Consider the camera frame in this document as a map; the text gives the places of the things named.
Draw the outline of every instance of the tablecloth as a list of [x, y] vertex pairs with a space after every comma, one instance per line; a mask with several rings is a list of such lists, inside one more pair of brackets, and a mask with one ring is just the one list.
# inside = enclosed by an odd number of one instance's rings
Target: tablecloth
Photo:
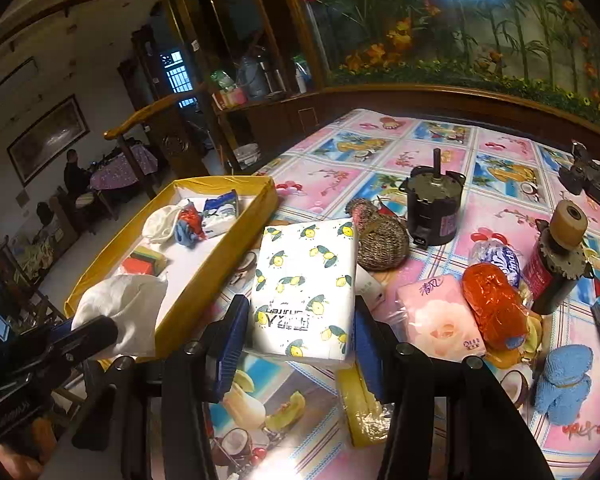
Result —
[[[258, 174], [268, 174], [276, 184], [286, 184], [279, 190], [281, 203], [274, 218], [289, 222], [343, 218], [345, 205], [354, 197], [383, 202], [399, 216], [405, 216], [406, 196], [398, 187], [412, 168], [431, 165], [432, 150], [437, 147], [442, 150], [443, 171], [460, 171], [467, 176], [458, 234], [442, 247], [423, 250], [412, 246], [401, 267], [375, 273], [376, 279], [387, 286], [387, 301], [393, 301], [395, 289], [404, 283], [441, 274], [459, 278], [467, 266], [473, 238], [478, 238], [472, 235], [478, 232], [503, 235], [524, 266], [538, 237], [535, 220], [548, 220], [563, 198], [578, 204], [589, 219], [585, 243], [600, 279], [600, 207], [584, 193], [568, 193], [557, 177], [559, 165], [568, 166], [573, 161], [570, 154], [476, 126], [388, 119], [369, 110], [352, 110], [262, 168]], [[224, 314], [234, 294], [250, 294], [254, 272], [254, 267], [236, 271], [230, 285], [210, 307], [207, 322]], [[578, 426], [551, 426], [546, 416], [534, 412], [528, 401], [522, 409], [556, 478], [577, 477], [600, 448], [600, 339], [590, 311], [595, 299], [593, 281], [582, 279], [570, 302], [563, 303], [553, 317], [552, 348], [582, 343], [594, 352], [589, 373], [592, 390], [580, 410]], [[381, 304], [378, 308], [386, 307], [387, 304]], [[271, 364], [252, 356], [244, 356], [241, 369], [256, 386], [251, 395], [262, 402], [269, 402], [267, 399], [275, 395], [272, 392], [310, 392], [306, 396], [307, 411], [301, 419], [307, 418], [306, 422], [301, 429], [295, 426], [269, 451], [267, 459], [258, 466], [262, 468], [262, 478], [268, 478], [267, 474], [306, 480], [376, 478], [382, 449], [353, 449], [347, 443], [346, 425], [339, 422], [331, 371], [296, 363]], [[312, 386], [321, 391], [315, 404], [310, 403], [312, 395], [315, 397]], [[277, 407], [276, 402], [273, 404], [272, 410]], [[442, 411], [436, 408], [432, 478], [444, 478]], [[235, 427], [221, 405], [212, 405], [211, 412], [216, 437]], [[231, 471], [230, 466], [219, 467], [220, 479]]]
[[[144, 174], [158, 171], [158, 160], [142, 144], [131, 147], [131, 153], [138, 161]], [[112, 158], [106, 166], [91, 175], [91, 187], [93, 189], [119, 189], [131, 186], [138, 181], [134, 170], [126, 160], [124, 153]]]

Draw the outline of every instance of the lemon print tissue pack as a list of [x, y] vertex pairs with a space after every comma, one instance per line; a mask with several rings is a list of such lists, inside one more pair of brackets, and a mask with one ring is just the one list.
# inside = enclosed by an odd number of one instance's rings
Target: lemon print tissue pack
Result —
[[285, 361], [348, 365], [357, 247], [351, 218], [265, 227], [247, 350]]

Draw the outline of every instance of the picture frame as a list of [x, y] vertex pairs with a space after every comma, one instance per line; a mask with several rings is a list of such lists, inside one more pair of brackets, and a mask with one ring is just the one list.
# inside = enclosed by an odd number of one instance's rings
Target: picture frame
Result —
[[42, 115], [7, 148], [22, 185], [26, 186], [58, 155], [88, 133], [89, 127], [74, 94]]

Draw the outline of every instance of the pink box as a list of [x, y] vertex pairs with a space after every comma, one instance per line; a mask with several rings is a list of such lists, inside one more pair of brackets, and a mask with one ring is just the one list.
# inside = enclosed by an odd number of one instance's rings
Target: pink box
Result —
[[484, 355], [484, 341], [460, 283], [451, 274], [403, 285], [396, 301], [405, 310], [404, 329], [409, 343], [429, 357], [462, 361]]

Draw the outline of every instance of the person sitting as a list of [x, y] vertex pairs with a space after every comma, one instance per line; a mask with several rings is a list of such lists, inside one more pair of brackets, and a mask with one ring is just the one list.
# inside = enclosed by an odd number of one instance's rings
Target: person sitting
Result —
[[84, 194], [90, 184], [91, 174], [78, 166], [78, 153], [75, 150], [66, 152], [66, 166], [64, 167], [64, 185], [69, 198], [75, 201]]

